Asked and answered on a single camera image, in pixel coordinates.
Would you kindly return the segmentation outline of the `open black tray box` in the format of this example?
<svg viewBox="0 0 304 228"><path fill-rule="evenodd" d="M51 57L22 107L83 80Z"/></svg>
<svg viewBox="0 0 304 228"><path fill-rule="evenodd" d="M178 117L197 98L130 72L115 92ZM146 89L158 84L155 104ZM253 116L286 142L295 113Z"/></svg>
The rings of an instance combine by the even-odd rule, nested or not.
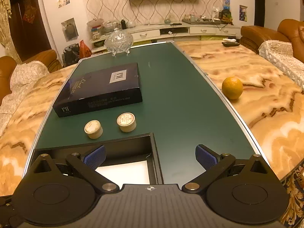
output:
<svg viewBox="0 0 304 228"><path fill-rule="evenodd" d="M67 163L64 162L66 156L73 152L84 154L97 145L104 145L107 154L105 161L97 169L105 169L108 166L125 167L127 164L144 161L147 165L149 184L164 183L153 133L125 137L122 139L114 139L104 142L91 142L87 144L71 145L65 147L35 149L31 163L33 163L39 155L47 153L61 167L67 167Z"/></svg>

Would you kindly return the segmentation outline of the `red plastic bag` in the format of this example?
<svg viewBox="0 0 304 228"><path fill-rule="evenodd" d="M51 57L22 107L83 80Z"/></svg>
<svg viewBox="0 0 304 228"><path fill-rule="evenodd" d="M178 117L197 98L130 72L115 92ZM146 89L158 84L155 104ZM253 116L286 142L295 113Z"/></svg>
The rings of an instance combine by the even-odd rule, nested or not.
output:
<svg viewBox="0 0 304 228"><path fill-rule="evenodd" d="M88 58L92 55L90 48L85 44L84 40L79 42L79 58Z"/></svg>

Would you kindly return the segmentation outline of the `round container white lid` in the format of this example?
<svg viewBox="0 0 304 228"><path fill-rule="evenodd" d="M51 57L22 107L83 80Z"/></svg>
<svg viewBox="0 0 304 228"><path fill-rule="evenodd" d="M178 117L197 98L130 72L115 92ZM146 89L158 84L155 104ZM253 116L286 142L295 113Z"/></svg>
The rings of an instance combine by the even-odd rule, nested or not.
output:
<svg viewBox="0 0 304 228"><path fill-rule="evenodd" d="M122 113L116 120L122 132L132 132L137 127L135 115L130 112Z"/></svg>

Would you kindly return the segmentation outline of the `crystal glass lidded bowl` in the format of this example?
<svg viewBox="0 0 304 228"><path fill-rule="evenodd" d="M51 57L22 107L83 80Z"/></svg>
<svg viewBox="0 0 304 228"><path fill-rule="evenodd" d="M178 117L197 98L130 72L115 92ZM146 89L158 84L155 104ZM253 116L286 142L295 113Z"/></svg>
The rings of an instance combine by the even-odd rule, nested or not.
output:
<svg viewBox="0 0 304 228"><path fill-rule="evenodd" d="M117 29L105 40L107 51L111 52L112 56L125 52L130 53L133 46L133 36L126 31Z"/></svg>

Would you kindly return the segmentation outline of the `white tv cabinet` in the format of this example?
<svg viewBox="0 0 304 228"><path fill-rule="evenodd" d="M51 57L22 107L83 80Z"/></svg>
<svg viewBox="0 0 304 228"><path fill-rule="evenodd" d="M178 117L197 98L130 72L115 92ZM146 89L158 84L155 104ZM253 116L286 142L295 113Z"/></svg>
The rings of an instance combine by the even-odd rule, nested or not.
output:
<svg viewBox="0 0 304 228"><path fill-rule="evenodd" d="M241 37L241 29L237 26L229 24L189 24L184 21L176 25L140 25L125 31L133 36L134 42L181 38L183 36L232 36L237 39Z"/></svg>

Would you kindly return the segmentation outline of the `lace cover right sofa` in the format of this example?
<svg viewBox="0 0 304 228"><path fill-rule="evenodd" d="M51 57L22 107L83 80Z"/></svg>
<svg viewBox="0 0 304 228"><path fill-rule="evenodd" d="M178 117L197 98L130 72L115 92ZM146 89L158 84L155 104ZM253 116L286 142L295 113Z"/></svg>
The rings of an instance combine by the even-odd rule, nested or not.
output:
<svg viewBox="0 0 304 228"><path fill-rule="evenodd" d="M267 40L260 45L258 53L303 89L303 62L293 56L291 43Z"/></svg>

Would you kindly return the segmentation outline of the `cream round container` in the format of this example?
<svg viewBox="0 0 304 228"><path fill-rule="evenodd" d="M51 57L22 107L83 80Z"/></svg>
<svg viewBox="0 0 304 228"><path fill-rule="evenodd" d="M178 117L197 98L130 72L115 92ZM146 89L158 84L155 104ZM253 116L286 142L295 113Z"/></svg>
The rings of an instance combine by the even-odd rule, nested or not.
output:
<svg viewBox="0 0 304 228"><path fill-rule="evenodd" d="M85 125L84 132L90 139L97 139L103 135L103 128L98 120L91 120Z"/></svg>

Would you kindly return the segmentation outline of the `brown leather sofa left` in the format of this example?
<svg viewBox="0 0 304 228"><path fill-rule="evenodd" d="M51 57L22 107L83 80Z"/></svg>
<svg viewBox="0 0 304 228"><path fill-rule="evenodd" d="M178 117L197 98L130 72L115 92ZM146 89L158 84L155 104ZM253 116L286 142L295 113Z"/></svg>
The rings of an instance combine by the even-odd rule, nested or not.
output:
<svg viewBox="0 0 304 228"><path fill-rule="evenodd" d="M10 56L1 57L1 99L26 84L62 69L53 49L42 51L22 64Z"/></svg>

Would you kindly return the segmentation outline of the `brown leather sofa right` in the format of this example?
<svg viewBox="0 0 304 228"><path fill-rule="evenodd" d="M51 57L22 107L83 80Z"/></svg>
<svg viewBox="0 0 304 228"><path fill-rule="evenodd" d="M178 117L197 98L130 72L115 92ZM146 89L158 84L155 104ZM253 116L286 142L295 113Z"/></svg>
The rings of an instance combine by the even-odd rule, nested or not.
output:
<svg viewBox="0 0 304 228"><path fill-rule="evenodd" d="M284 19L277 30L261 26L242 26L240 44L258 53L258 48L264 41L289 42L292 44L293 56L303 62L303 29L304 22L294 19Z"/></svg>

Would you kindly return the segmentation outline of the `black remote control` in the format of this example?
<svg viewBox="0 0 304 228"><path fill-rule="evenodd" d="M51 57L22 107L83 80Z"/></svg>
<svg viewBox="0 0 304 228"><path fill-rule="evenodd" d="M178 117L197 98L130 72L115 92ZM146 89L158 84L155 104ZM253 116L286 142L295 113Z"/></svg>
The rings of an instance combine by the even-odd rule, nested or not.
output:
<svg viewBox="0 0 304 228"><path fill-rule="evenodd" d="M238 42L222 42L224 47L237 47L240 44Z"/></svg>

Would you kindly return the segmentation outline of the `orange fruit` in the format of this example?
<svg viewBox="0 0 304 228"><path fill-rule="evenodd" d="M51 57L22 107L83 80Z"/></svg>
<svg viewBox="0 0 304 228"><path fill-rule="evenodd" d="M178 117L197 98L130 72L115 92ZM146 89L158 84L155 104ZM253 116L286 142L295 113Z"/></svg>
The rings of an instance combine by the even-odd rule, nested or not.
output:
<svg viewBox="0 0 304 228"><path fill-rule="evenodd" d="M243 84L237 77L227 77L222 83L222 92L228 99L236 100L243 93Z"/></svg>

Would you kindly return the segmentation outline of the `white lace sofa cover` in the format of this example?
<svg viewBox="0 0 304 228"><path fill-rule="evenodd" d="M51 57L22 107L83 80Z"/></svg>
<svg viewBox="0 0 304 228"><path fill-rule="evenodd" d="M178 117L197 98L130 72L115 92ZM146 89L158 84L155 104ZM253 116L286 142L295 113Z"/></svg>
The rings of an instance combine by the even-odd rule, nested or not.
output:
<svg viewBox="0 0 304 228"><path fill-rule="evenodd" d="M32 90L35 83L48 74L47 67L40 61L31 61L16 66L9 83L12 93L6 95L1 104L1 135L14 112Z"/></svg>

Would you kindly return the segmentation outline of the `dark blue cardboard box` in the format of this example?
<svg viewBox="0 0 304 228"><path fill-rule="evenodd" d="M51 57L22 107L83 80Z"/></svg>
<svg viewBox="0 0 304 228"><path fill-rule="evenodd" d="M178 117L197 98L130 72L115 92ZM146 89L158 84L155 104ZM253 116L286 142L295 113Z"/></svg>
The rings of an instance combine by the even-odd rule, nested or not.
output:
<svg viewBox="0 0 304 228"><path fill-rule="evenodd" d="M67 117L142 102L137 63L71 77L54 101L58 117Z"/></svg>

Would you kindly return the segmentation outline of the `brown leather sofa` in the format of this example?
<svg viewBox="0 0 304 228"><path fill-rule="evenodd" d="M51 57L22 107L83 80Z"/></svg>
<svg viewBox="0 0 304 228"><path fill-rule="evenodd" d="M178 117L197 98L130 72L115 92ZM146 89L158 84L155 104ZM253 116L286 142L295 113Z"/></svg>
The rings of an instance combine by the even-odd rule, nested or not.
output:
<svg viewBox="0 0 304 228"><path fill-rule="evenodd" d="M26 84L62 69L53 49L42 51L22 64L10 56L1 57L1 99Z"/></svg>
<svg viewBox="0 0 304 228"><path fill-rule="evenodd" d="M240 44L258 53L258 48L264 41L289 42L292 44L293 56L303 62L303 29L304 22L294 19L284 19L277 30L261 26L242 26Z"/></svg>

